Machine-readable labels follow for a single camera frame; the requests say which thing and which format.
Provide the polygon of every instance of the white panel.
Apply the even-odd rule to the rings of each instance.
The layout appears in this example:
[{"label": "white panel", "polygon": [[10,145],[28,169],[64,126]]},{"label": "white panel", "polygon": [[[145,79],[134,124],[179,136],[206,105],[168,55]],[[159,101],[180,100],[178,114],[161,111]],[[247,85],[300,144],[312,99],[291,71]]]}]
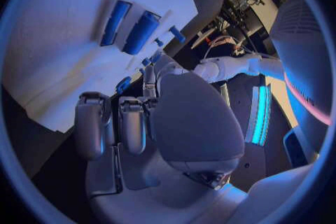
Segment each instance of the white panel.
[{"label": "white panel", "polygon": [[73,125],[80,93],[115,92],[125,76],[134,76],[144,57],[182,29],[196,14],[193,0],[126,0],[162,18],[159,28],[135,57],[116,46],[100,47],[95,36],[106,0],[22,0],[8,44],[3,84],[30,118],[51,130]]}]

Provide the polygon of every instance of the pink light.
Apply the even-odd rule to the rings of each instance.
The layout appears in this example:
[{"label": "pink light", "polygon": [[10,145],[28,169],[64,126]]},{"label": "pink light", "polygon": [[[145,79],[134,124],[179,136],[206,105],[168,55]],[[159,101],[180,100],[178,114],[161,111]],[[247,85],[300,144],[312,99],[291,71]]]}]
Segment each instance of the pink light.
[{"label": "pink light", "polygon": [[287,87],[291,91],[291,93],[295,96],[295,98],[303,105],[310,114],[312,114],[316,119],[323,122],[326,125],[331,125],[332,120],[329,115],[326,115],[317,107],[313,106],[310,102],[308,102],[292,85],[289,81],[286,73],[284,73],[284,81],[286,82]]}]

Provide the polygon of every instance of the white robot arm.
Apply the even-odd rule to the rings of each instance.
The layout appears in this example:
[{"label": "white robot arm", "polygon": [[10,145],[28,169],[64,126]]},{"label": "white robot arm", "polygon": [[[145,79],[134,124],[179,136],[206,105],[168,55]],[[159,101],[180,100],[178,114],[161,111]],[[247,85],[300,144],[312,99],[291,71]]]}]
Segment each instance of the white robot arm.
[{"label": "white robot arm", "polygon": [[248,54],[241,58],[219,57],[204,59],[195,67],[194,73],[209,83],[228,80],[239,73],[257,76],[260,73],[279,80],[283,78],[280,60],[261,58],[257,54]]}]

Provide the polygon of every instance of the glowing blue light strip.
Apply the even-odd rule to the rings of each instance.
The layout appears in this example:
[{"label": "glowing blue light strip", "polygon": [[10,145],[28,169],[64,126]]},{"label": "glowing blue light strip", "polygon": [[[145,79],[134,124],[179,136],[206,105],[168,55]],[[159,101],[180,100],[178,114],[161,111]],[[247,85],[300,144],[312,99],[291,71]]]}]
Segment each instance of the glowing blue light strip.
[{"label": "glowing blue light strip", "polygon": [[266,98],[267,98],[267,91],[266,87],[259,88],[259,97],[258,97],[258,113],[256,116],[256,123],[254,127],[252,143],[259,144],[263,133],[263,124],[264,124],[264,117],[265,117],[265,109],[266,109]]},{"label": "glowing blue light strip", "polygon": [[264,118],[264,124],[263,124],[262,137],[259,141],[260,146],[264,146],[266,142],[268,123],[269,123],[269,113],[270,113],[270,100],[271,100],[271,93],[270,93],[269,88],[266,87],[265,118]]}]

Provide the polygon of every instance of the vent grille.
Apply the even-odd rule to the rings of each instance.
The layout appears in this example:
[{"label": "vent grille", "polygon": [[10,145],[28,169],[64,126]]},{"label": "vent grille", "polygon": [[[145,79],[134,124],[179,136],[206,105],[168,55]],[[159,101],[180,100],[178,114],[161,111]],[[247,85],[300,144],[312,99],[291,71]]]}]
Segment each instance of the vent grille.
[{"label": "vent grille", "polygon": [[314,15],[303,0],[288,3],[282,12],[278,31],[283,34],[312,34],[320,32]]}]

